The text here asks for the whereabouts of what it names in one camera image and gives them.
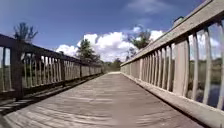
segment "wooden railing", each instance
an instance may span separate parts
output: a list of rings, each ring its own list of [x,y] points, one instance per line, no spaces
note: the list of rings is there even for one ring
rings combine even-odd
[[[101,65],[0,35],[0,100],[65,86],[102,73]]]
[[[123,63],[121,72],[206,125],[217,128],[224,127],[223,19],[224,0],[205,1],[181,22],[174,24],[167,33],[150,43],[135,57]],[[221,82],[216,105],[208,104],[211,97],[211,78],[213,77],[211,26],[216,26],[218,28],[216,35],[220,35],[221,57],[219,59],[221,64],[218,71],[221,73],[216,77],[220,78]],[[197,39],[199,33],[205,37],[204,60],[199,59],[199,41]],[[199,69],[201,69],[200,63],[202,62],[206,65],[203,71],[206,75],[204,85],[201,87],[199,78],[203,74]]]

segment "water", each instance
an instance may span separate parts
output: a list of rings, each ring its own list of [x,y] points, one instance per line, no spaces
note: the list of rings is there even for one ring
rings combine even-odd
[[[220,85],[211,85],[211,89],[210,89],[210,94],[209,94],[209,98],[208,98],[208,105],[212,106],[212,107],[216,107],[218,104],[218,100],[219,100],[219,93],[220,93]],[[203,101],[203,93],[201,93],[197,99],[198,102],[202,102]]]

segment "sky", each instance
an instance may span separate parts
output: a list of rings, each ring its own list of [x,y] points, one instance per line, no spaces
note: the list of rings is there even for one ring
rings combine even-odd
[[[91,42],[104,61],[126,57],[127,34],[151,31],[156,39],[204,0],[0,0],[0,33],[26,22],[38,30],[35,45],[75,55],[80,40]]]

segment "bridge deck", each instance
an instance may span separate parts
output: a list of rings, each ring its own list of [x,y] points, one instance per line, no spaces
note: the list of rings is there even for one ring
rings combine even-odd
[[[106,74],[4,118],[15,128],[202,127],[121,74]]]

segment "wooden bridge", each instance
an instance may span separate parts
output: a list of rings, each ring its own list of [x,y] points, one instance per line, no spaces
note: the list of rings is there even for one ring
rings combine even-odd
[[[0,127],[223,128],[223,19],[224,0],[207,0],[123,63],[121,72],[104,75],[101,65],[0,35]],[[211,26],[220,35],[216,104],[209,102],[214,100]],[[205,37],[204,60],[198,33]],[[206,64],[202,87],[201,62]]]

